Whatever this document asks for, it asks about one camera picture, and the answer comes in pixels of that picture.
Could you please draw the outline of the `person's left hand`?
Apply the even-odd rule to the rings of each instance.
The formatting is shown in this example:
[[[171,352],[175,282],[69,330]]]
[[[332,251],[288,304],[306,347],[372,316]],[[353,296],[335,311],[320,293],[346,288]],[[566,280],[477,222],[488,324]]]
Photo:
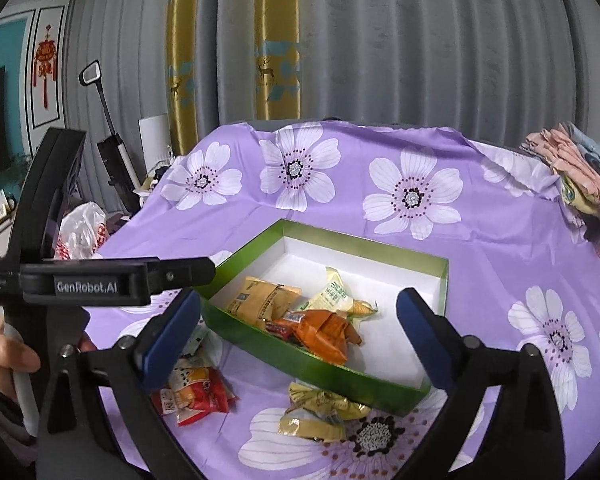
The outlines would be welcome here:
[[[32,374],[41,367],[38,355],[21,341],[8,338],[5,323],[0,322],[0,393],[18,402],[14,374]]]

